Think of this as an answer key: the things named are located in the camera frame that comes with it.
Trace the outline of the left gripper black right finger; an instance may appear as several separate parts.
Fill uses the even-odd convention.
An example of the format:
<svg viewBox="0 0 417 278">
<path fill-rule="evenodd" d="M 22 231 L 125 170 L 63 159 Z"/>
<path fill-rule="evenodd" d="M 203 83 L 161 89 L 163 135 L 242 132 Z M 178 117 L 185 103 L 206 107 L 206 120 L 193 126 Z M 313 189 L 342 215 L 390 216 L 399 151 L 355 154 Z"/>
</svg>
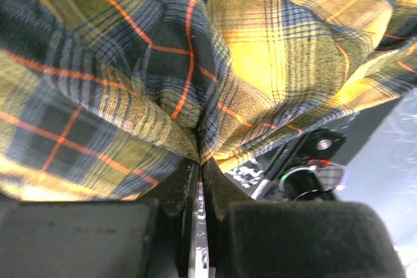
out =
<svg viewBox="0 0 417 278">
<path fill-rule="evenodd" d="M 217 277 L 394 277 L 405 270 L 381 218 L 357 202 L 256 202 L 214 160 L 201 168 Z"/>
</svg>

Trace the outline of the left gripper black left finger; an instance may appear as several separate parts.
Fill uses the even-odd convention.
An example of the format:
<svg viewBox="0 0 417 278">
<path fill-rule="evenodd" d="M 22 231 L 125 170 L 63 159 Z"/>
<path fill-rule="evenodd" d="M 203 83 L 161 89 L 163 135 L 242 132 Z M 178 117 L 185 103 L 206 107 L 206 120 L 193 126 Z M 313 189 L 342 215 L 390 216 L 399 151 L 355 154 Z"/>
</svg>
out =
<svg viewBox="0 0 417 278">
<path fill-rule="evenodd" d="M 199 167 L 133 201 L 1 197 L 2 277 L 186 277 Z"/>
</svg>

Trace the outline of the yellow plaid shirt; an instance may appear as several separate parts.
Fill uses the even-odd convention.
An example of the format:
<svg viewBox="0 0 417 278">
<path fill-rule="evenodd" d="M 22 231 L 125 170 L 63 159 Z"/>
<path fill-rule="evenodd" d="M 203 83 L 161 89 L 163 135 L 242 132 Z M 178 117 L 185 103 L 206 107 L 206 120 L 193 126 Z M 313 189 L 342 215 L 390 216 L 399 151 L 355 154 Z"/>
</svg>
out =
<svg viewBox="0 0 417 278">
<path fill-rule="evenodd" d="M 416 86 L 416 0 L 1 0 L 1 191 L 134 199 Z"/>
</svg>

